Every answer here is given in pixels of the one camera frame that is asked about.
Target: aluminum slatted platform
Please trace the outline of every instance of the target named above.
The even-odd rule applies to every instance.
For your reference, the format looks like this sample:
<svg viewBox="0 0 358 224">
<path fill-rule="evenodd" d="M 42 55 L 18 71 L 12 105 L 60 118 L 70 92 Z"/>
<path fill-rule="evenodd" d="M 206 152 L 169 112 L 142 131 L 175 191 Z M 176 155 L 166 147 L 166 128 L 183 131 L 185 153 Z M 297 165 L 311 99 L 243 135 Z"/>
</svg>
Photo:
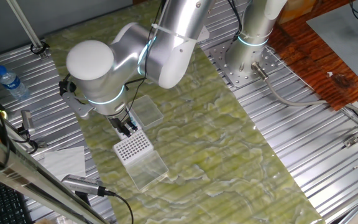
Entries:
<svg viewBox="0 0 358 224">
<path fill-rule="evenodd" d="M 239 1 L 241 12 L 245 7 L 245 1 Z M 237 29 L 236 17 L 226 0 L 216 1 L 204 24 L 210 31 L 210 38 L 200 43 L 206 55 L 209 49 L 230 40 Z M 292 101 L 318 99 L 295 74 L 277 63 L 280 66 L 270 74 L 270 80 L 279 94 Z M 17 102 L 0 85 L 0 102 L 7 108 L 10 122 L 20 126 L 20 110 L 31 110 L 37 132 L 32 138 L 42 139 L 49 145 L 34 157 L 42 163 L 45 152 L 84 146 L 86 175 L 97 179 L 99 174 L 80 126 L 58 94 L 60 78 L 53 60 L 41 61 L 25 46 L 0 55 L 0 65 L 13 68 L 32 92 L 29 100 Z M 236 88 L 219 68 L 218 72 L 312 205 L 328 222 L 358 203 L 358 148 L 348 150 L 343 144 L 348 136 L 358 132 L 355 122 L 328 105 L 283 105 L 259 79 Z M 90 202 L 104 218 L 114 216 L 107 198 L 92 197 Z M 33 220 L 53 220 L 59 216 L 31 199 L 27 204 Z"/>
</svg>

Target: gray mat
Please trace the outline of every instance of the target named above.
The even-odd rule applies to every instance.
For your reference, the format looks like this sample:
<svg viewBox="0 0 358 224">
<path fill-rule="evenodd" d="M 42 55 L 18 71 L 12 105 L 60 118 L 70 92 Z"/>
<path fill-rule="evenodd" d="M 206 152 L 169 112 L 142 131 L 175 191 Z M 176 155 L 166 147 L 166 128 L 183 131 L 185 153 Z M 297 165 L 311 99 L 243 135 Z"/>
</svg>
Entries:
<svg viewBox="0 0 358 224">
<path fill-rule="evenodd" d="M 358 0 L 353 7 L 358 11 Z M 358 76 L 358 20 L 353 16 L 350 5 L 327 12 L 307 23 Z"/>
</svg>

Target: plastic water bottle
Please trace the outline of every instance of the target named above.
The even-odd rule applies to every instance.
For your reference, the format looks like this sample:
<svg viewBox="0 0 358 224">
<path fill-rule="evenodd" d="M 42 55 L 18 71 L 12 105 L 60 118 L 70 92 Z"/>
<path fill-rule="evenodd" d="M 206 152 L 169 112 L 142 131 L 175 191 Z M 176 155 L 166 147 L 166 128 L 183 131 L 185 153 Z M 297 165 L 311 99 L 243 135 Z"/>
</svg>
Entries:
<svg viewBox="0 0 358 224">
<path fill-rule="evenodd" d="M 29 89 L 20 81 L 16 73 L 7 70 L 0 65 L 0 83 L 5 89 L 11 92 L 12 96 L 17 100 L 25 100 L 30 96 Z"/>
</svg>

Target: green marbled mat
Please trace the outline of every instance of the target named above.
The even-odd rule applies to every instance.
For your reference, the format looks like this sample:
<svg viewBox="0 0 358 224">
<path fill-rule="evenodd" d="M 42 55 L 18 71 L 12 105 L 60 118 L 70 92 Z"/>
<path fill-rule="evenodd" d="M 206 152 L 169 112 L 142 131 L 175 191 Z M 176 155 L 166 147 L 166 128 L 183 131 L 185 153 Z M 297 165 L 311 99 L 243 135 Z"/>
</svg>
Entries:
<svg viewBox="0 0 358 224">
<path fill-rule="evenodd" d="M 149 27 L 158 4 L 145 2 L 48 36 L 59 74 L 67 74 L 65 59 L 75 44 L 110 43 L 130 22 Z M 136 86 L 130 85 L 130 98 Z M 119 139 L 107 120 L 95 112 L 78 119 L 101 180 L 128 200 L 135 223 L 323 223 L 201 49 L 175 88 L 147 81 L 137 97 L 144 95 L 164 115 L 146 134 L 169 168 L 168 178 L 144 194 L 115 155 Z M 126 205 L 110 201 L 118 222 L 130 223 Z"/>
</svg>

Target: clear plastic box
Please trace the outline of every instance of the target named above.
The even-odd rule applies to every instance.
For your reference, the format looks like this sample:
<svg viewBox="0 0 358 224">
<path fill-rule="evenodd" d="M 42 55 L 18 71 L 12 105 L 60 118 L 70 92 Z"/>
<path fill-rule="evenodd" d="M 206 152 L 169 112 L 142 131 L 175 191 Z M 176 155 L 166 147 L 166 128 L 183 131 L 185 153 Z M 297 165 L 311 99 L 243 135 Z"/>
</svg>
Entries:
<svg viewBox="0 0 358 224">
<path fill-rule="evenodd" d="M 147 153 L 142 159 L 127 166 L 126 170 L 142 193 L 166 178 L 168 173 L 168 167 L 157 151 Z"/>
<path fill-rule="evenodd" d="M 164 118 L 164 115 L 148 95 L 136 99 L 131 111 L 133 111 L 132 115 L 142 126 L 143 130 L 161 124 Z"/>
</svg>

